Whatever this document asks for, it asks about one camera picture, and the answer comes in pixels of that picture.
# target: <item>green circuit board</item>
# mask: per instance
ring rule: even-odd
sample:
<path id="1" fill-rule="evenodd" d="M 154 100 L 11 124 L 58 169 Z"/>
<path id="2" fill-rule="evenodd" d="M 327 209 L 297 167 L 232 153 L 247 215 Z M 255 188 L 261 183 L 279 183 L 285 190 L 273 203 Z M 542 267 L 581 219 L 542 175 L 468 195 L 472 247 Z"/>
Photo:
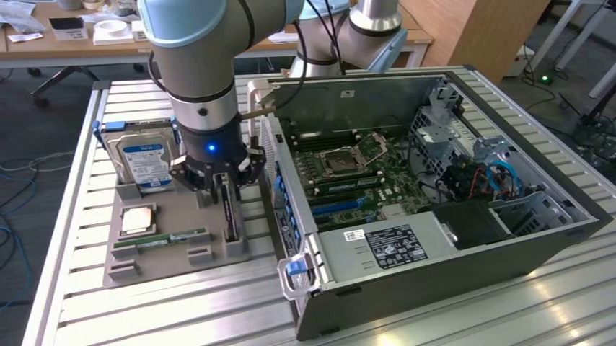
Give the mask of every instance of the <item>green circuit board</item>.
<path id="1" fill-rule="evenodd" d="M 374 132 L 360 138 L 354 146 L 292 152 L 319 231 L 407 216 L 430 205 L 395 146 L 399 140 Z M 356 208 L 336 211 L 352 201 Z"/>

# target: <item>floor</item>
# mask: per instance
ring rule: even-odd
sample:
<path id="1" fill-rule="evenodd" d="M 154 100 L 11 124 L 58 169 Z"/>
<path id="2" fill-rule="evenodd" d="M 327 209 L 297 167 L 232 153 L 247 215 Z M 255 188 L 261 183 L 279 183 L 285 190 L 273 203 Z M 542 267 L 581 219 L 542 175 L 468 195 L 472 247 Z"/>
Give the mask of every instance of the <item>floor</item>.
<path id="1" fill-rule="evenodd" d="M 538 48 L 553 25 L 554 23 L 549 22 L 534 29 L 527 40 L 527 45 L 531 49 Z M 566 32 L 562 35 L 535 71 L 537 74 L 549 70 L 551 66 L 550 59 L 558 54 L 563 43 L 571 35 L 573 32 Z M 554 84 L 549 87 L 550 90 L 555 93 L 561 92 L 570 95 L 579 108 L 591 108 L 595 101 L 585 95 L 614 61 L 616 52 L 587 41 L 566 69 L 569 81 L 555 79 Z M 273 63 L 276 66 L 287 67 L 289 60 L 280 59 Z M 43 68 L 42 76 L 50 76 L 56 70 L 56 68 Z M 132 70 L 130 65 L 94 67 L 92 71 L 100 79 L 106 80 L 145 78 L 145 75 Z M 236 64 L 236 72 L 240 74 L 259 71 L 268 72 L 263 61 L 239 61 Z M 6 71 L 0 71 L 0 76 L 5 74 Z M 0 162 L 19 158 L 35 158 L 54 152 L 69 151 L 76 145 L 81 118 L 88 104 L 90 82 L 80 74 L 70 76 L 58 87 L 46 92 L 50 106 L 45 110 L 38 110 L 30 103 L 29 91 L 35 88 L 41 81 L 41 78 L 30 77 L 25 70 L 18 69 L 13 71 L 10 79 L 0 83 Z M 504 79 L 500 83 L 500 88 L 522 107 L 549 97 L 545 92 L 533 89 L 518 79 Z M 557 99 L 546 102 L 533 107 L 531 112 L 547 125 L 565 128 L 573 118 L 573 111 L 561 110 L 558 103 Z M 605 114 L 616 114 L 616 99 L 611 100 Z M 41 168 L 60 167 L 69 163 L 70 158 L 65 156 L 49 161 Z M 10 177 L 29 179 L 31 174 L 33 172 L 30 171 L 22 171 L 10 173 Z M 42 269 L 66 176 L 66 169 L 58 172 L 39 173 L 35 178 L 35 197 L 18 211 L 7 215 L 10 227 L 18 232 L 22 239 L 22 246 L 31 268 L 31 285 L 23 296 L 19 297 L 21 305 L 0 311 L 0 345 L 13 346 L 19 345 L 21 342 L 29 315 L 27 300 L 34 296 L 34 287 Z M 0 203 L 21 188 L 22 184 L 25 182 L 0 179 Z M 0 248 L 0 263 L 7 255 L 7 251 L 9 247 Z M 18 256 L 14 256 L 6 268 L 0 271 L 0 302 L 10 299 L 19 291 L 25 279 L 22 261 Z"/>

